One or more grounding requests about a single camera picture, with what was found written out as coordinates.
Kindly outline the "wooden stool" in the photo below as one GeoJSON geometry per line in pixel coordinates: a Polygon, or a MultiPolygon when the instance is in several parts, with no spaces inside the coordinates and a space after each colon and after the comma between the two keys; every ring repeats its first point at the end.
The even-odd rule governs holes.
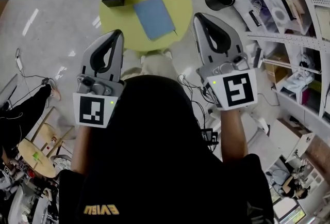
{"type": "Polygon", "coordinates": [[[59,153],[64,140],[73,136],[75,125],[54,106],[37,122],[37,129],[31,142],[37,146],[48,158],[59,153]]]}

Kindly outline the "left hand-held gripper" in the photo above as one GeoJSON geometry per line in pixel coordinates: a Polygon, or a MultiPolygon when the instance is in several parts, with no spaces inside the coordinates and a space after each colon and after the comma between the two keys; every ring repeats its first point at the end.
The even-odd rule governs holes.
{"type": "Polygon", "coordinates": [[[78,88],[73,93],[78,125],[106,128],[126,83],[120,79],[123,33],[116,29],[98,37],[84,51],[78,88]]]}

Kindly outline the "round wooden table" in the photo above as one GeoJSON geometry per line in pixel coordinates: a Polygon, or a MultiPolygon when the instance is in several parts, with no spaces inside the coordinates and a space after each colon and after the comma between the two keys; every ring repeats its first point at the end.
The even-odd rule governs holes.
{"type": "Polygon", "coordinates": [[[18,145],[18,151],[23,160],[37,173],[47,178],[54,178],[56,176],[56,170],[51,160],[32,142],[27,139],[23,139],[18,145]],[[33,154],[39,152],[40,162],[36,162],[33,158],[33,154]]]}

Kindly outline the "white open carton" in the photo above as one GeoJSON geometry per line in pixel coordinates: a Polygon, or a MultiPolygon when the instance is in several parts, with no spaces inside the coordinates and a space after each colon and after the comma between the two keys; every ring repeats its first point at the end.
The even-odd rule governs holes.
{"type": "Polygon", "coordinates": [[[285,119],[276,119],[270,129],[270,139],[279,148],[286,163],[301,159],[315,133],[303,125],[291,125],[285,119]]]}

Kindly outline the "round table green tablecloth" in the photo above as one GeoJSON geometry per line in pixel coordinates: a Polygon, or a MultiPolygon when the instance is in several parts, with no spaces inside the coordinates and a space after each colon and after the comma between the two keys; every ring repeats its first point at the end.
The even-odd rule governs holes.
{"type": "Polygon", "coordinates": [[[192,0],[162,0],[175,26],[175,31],[159,39],[149,40],[133,5],[145,0],[125,0],[123,6],[107,7],[100,3],[99,17],[104,33],[119,29],[124,35],[126,49],[147,52],[168,48],[180,41],[189,28],[192,17],[192,0]]]}

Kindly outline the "person's right forearm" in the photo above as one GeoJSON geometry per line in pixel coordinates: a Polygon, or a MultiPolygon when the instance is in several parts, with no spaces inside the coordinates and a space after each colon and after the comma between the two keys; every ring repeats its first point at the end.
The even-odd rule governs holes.
{"type": "Polygon", "coordinates": [[[248,154],[239,109],[221,111],[221,155],[223,163],[233,163],[248,154]]]}

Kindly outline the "pink box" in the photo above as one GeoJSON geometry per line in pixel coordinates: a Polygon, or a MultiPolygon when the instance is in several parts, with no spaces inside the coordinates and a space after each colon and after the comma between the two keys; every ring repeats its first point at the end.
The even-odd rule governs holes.
{"type": "Polygon", "coordinates": [[[310,95],[309,87],[305,86],[300,92],[300,104],[305,105],[308,102],[310,95]]]}

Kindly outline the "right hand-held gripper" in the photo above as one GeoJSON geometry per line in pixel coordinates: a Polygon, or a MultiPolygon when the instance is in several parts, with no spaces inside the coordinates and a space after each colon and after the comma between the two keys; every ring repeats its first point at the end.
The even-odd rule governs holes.
{"type": "Polygon", "coordinates": [[[196,70],[201,83],[220,110],[257,103],[255,69],[250,68],[236,30],[221,19],[205,13],[193,18],[197,49],[204,66],[196,70]],[[231,58],[213,62],[213,58],[231,58]]]}

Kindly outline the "person's black t-shirt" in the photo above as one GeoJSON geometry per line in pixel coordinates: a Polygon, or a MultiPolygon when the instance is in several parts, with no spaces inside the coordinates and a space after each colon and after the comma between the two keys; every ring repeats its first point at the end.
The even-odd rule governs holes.
{"type": "Polygon", "coordinates": [[[274,224],[259,157],[217,158],[172,79],[127,79],[88,158],[85,175],[60,174],[59,224],[274,224]]]}

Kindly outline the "translucent white chair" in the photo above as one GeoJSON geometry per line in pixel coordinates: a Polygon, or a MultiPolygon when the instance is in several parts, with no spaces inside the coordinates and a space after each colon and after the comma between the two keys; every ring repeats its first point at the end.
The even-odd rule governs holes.
{"type": "Polygon", "coordinates": [[[280,149],[268,136],[269,126],[265,119],[244,112],[241,115],[249,154],[259,156],[263,171],[267,171],[280,157],[280,149]]]}

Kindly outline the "cardboard box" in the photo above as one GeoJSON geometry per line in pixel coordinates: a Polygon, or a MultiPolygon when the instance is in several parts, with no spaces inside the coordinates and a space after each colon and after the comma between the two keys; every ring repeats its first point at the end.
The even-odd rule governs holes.
{"type": "MultiPolygon", "coordinates": [[[[273,54],[268,59],[289,63],[289,58],[285,54],[273,54]]],[[[274,84],[277,84],[283,78],[285,78],[288,74],[292,73],[291,69],[289,69],[289,68],[280,67],[280,66],[273,65],[270,63],[263,63],[263,65],[267,72],[268,79],[274,84]]]]}

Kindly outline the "blue cover notebook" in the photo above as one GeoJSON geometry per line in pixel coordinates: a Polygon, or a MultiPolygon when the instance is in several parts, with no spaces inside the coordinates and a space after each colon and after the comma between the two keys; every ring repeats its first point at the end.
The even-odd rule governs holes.
{"type": "Polygon", "coordinates": [[[149,40],[157,40],[176,28],[163,0],[144,0],[133,4],[134,11],[149,40]]]}

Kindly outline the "person's beige trousers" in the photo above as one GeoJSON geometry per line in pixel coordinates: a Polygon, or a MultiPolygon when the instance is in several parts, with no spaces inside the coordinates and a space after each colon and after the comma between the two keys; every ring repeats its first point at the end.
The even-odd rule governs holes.
{"type": "Polygon", "coordinates": [[[139,67],[125,70],[121,74],[121,79],[126,80],[136,76],[154,75],[177,81],[178,73],[173,65],[173,56],[170,49],[148,52],[141,57],[140,65],[139,67]]]}

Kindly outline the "white cloth bundle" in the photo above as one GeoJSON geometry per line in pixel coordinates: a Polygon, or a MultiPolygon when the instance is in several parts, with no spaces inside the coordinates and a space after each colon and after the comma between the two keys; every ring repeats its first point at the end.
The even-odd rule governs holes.
{"type": "Polygon", "coordinates": [[[283,88],[298,93],[314,80],[314,73],[298,70],[283,82],[283,88]]]}

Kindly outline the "person's left forearm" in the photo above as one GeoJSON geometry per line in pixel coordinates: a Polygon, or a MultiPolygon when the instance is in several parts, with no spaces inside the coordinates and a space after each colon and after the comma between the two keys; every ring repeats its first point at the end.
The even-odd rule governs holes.
{"type": "Polygon", "coordinates": [[[85,175],[88,171],[90,139],[91,127],[81,125],[78,129],[71,158],[71,170],[76,173],[85,175]]]}

